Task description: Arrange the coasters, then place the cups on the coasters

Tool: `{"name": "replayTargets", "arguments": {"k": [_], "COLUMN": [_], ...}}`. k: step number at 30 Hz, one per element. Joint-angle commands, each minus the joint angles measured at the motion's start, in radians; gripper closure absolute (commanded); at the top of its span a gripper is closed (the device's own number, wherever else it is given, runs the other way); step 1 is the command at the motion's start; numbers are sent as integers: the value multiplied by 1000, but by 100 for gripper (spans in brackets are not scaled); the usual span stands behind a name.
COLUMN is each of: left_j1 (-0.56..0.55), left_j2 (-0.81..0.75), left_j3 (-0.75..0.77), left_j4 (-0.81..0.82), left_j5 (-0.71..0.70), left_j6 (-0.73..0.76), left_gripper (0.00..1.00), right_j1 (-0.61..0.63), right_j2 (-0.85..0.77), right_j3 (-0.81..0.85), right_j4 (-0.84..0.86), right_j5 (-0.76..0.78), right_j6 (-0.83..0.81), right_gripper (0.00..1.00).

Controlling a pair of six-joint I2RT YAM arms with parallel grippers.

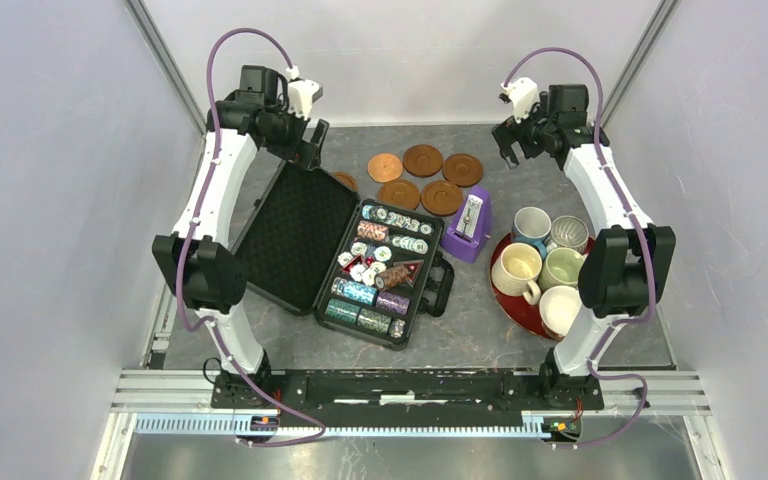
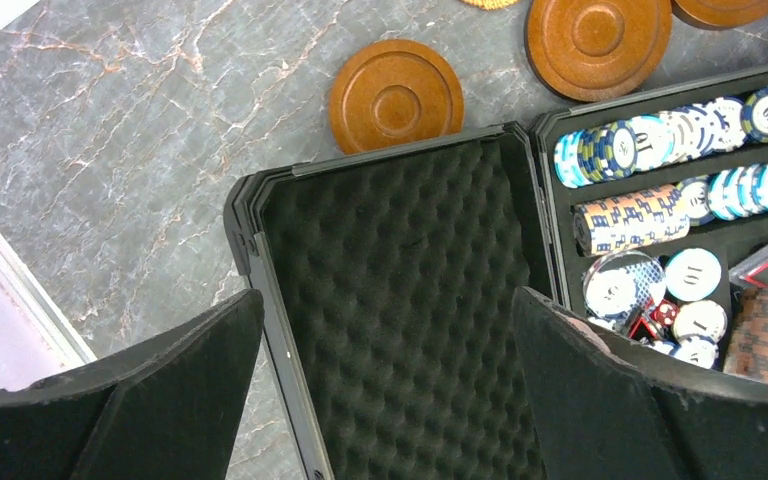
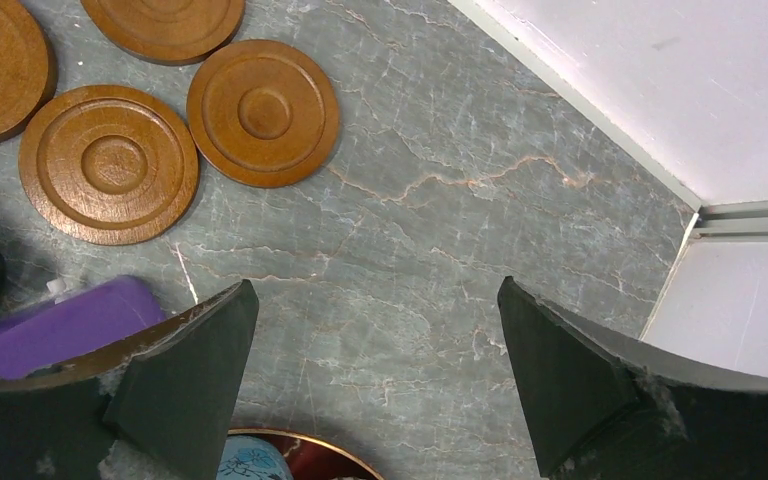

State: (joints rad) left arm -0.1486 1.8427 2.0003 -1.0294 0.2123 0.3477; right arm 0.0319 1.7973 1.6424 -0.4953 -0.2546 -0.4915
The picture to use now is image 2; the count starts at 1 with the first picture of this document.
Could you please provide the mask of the brown wooden coaster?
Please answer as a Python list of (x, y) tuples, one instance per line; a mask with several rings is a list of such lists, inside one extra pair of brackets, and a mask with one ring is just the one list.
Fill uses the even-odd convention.
[(407, 39), (372, 43), (337, 73), (328, 118), (337, 146), (355, 154), (461, 131), (464, 97), (454, 69)]
[(544, 85), (596, 102), (640, 87), (661, 62), (671, 30), (669, 1), (539, 0), (529, 8), (524, 39)]
[(726, 30), (768, 16), (768, 0), (673, 0), (673, 14), (688, 25)]

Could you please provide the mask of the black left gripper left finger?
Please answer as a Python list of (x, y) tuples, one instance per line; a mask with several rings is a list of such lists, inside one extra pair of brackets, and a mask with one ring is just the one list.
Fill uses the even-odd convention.
[(0, 479), (222, 479), (264, 323), (244, 290), (113, 355), (0, 390)]

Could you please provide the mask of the woven rattan coaster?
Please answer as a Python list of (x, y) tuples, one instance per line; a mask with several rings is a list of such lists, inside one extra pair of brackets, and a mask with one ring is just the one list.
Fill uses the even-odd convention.
[(485, 11), (500, 10), (519, 2), (519, 0), (461, 0), (463, 3)]

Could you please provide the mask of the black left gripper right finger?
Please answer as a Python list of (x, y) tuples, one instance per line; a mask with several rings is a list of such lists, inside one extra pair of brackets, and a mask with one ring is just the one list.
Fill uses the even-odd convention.
[(552, 479), (768, 479), (768, 384), (641, 346), (518, 288), (512, 318)]

